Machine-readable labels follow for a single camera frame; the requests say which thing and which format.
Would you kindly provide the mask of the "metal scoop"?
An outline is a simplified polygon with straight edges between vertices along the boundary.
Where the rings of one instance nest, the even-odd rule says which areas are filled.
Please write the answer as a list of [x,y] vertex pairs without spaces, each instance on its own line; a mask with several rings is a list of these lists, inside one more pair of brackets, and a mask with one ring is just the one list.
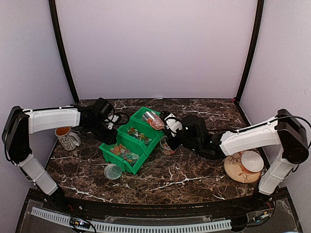
[[146,111],[142,115],[142,119],[147,122],[154,130],[160,131],[164,129],[165,124],[161,118],[153,111]]

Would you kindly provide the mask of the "green bin colourful candies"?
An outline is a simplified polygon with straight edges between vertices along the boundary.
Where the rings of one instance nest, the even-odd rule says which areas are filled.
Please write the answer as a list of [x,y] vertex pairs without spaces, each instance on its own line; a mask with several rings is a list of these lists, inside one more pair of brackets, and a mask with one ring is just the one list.
[[149,154],[139,143],[117,143],[114,145],[101,144],[106,162],[117,165],[124,172],[136,175],[141,166],[147,160]]

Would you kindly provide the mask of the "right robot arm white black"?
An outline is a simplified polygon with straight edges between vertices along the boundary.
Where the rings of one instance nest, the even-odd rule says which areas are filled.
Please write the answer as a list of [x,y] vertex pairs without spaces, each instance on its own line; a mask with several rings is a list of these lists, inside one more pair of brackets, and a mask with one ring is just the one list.
[[310,142],[305,127],[299,122],[301,117],[293,116],[286,109],[280,109],[275,117],[259,124],[237,130],[215,130],[211,134],[205,121],[195,115],[179,120],[174,114],[163,111],[160,119],[164,123],[163,132],[167,144],[175,150],[183,146],[198,156],[219,160],[235,153],[281,145],[280,152],[258,185],[258,192],[248,199],[248,207],[259,210],[267,202],[275,188],[293,171],[296,165],[305,162],[309,156]]

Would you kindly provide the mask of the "clear plastic cup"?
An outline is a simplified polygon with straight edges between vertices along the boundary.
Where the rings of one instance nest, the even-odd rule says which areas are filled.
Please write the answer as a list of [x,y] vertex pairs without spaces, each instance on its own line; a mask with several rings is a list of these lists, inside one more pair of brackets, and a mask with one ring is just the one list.
[[172,150],[168,143],[167,143],[167,139],[168,137],[167,136],[163,136],[160,140],[160,146],[162,148],[162,152],[165,154],[165,155],[172,155],[172,154],[175,154],[175,151]]

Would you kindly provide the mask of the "green bin mixed candies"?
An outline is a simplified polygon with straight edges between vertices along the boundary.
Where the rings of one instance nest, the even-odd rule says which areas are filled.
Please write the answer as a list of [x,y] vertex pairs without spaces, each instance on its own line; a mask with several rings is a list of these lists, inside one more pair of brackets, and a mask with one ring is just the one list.
[[120,126],[118,132],[138,142],[147,155],[151,154],[162,137],[162,132],[137,121]]

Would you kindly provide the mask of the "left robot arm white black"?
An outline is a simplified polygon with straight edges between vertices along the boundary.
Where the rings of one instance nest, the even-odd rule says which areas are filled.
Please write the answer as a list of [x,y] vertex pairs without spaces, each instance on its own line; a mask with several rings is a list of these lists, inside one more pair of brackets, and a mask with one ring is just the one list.
[[14,106],[2,132],[4,155],[8,162],[19,167],[29,181],[50,197],[51,206],[63,212],[69,207],[69,202],[62,196],[62,188],[34,157],[29,136],[51,129],[81,127],[91,132],[98,141],[110,145],[116,143],[117,130],[114,126],[123,125],[123,117],[130,119],[126,113],[117,113],[113,105],[103,98],[98,98],[90,106],[70,105],[43,109]]

